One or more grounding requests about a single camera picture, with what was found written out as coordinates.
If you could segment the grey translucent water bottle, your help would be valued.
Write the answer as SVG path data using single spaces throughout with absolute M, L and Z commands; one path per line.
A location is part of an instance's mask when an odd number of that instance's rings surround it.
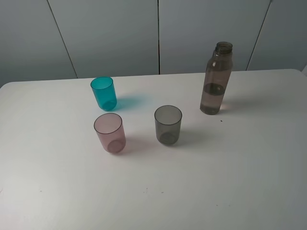
M 220 111 L 233 68 L 232 50 L 233 45 L 229 42 L 217 43 L 207 63 L 200 103 L 200 110 L 207 115 Z

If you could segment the teal translucent plastic cup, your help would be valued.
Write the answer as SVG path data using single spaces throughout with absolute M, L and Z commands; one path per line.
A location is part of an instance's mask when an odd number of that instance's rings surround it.
M 111 111 L 117 105 L 114 82 L 111 77 L 99 77 L 91 81 L 91 88 L 98 106 L 104 111 Z

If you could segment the grey translucent plastic cup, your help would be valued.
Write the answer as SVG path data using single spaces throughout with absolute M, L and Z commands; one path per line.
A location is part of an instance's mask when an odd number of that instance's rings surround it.
M 163 105 L 154 113 L 155 133 L 163 145 L 174 145 L 180 135 L 182 112 L 173 105 Z

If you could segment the pink translucent plastic cup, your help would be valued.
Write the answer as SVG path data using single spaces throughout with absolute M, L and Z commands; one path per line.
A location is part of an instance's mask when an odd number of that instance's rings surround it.
M 94 129 L 104 148 L 109 153 L 120 153 L 126 146 L 123 121 L 120 115 L 106 113 L 94 122 Z

